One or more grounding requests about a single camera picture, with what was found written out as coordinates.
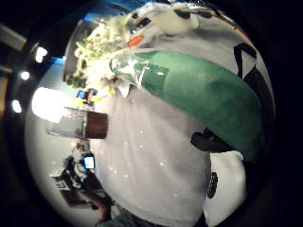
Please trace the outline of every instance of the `green bag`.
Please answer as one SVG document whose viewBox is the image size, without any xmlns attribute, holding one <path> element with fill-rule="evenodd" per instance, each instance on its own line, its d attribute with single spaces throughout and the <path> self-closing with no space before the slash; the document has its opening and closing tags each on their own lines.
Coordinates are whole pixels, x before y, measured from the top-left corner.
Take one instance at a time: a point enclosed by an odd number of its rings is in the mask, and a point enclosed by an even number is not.
<svg viewBox="0 0 303 227">
<path fill-rule="evenodd" d="M 234 73 L 212 61 L 163 50 L 120 54 L 112 70 L 205 124 L 245 161 L 257 160 L 263 147 L 260 103 Z"/>
</svg>

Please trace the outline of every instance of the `orange object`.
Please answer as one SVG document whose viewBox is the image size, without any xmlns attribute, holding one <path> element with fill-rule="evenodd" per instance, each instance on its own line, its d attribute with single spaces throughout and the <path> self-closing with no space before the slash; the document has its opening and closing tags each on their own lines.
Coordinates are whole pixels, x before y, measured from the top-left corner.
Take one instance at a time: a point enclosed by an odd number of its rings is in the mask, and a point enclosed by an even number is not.
<svg viewBox="0 0 303 227">
<path fill-rule="evenodd" d="M 143 35 L 136 36 L 132 40 L 129 41 L 128 45 L 133 46 L 133 45 L 138 45 L 140 42 L 144 39 Z"/>
</svg>

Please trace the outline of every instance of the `plastic wrap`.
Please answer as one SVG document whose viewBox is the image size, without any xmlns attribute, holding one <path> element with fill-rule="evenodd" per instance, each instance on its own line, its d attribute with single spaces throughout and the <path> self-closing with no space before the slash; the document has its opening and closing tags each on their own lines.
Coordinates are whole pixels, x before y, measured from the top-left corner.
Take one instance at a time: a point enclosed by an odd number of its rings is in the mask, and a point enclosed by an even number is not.
<svg viewBox="0 0 303 227">
<path fill-rule="evenodd" d="M 260 104 L 251 88 L 218 64 L 171 51 L 124 52 L 112 61 L 119 79 L 160 97 L 205 124 L 245 161 L 263 146 Z"/>
</svg>

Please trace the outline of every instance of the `flower arrangement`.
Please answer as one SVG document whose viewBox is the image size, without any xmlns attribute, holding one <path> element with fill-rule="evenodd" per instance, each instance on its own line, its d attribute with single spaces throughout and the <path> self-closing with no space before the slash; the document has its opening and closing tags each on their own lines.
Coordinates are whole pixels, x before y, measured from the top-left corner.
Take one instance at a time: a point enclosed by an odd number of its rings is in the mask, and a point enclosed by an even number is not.
<svg viewBox="0 0 303 227">
<path fill-rule="evenodd" d="M 113 94 L 115 87 L 125 85 L 117 79 L 109 67 L 116 52 L 128 48 L 130 30 L 127 27 L 130 14 L 99 19 L 98 26 L 86 37 L 76 42 L 77 69 L 65 79 L 74 88 L 94 87 Z"/>
</svg>

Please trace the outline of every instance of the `glass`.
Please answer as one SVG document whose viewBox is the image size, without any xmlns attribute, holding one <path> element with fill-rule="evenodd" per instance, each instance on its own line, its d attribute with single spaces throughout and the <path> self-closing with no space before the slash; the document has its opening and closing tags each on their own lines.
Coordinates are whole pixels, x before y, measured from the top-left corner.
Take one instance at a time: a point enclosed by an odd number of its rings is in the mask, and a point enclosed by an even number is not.
<svg viewBox="0 0 303 227">
<path fill-rule="evenodd" d="M 107 115 L 65 107 L 61 121 L 45 122 L 46 132 L 69 138 L 103 139 L 107 131 Z"/>
</svg>

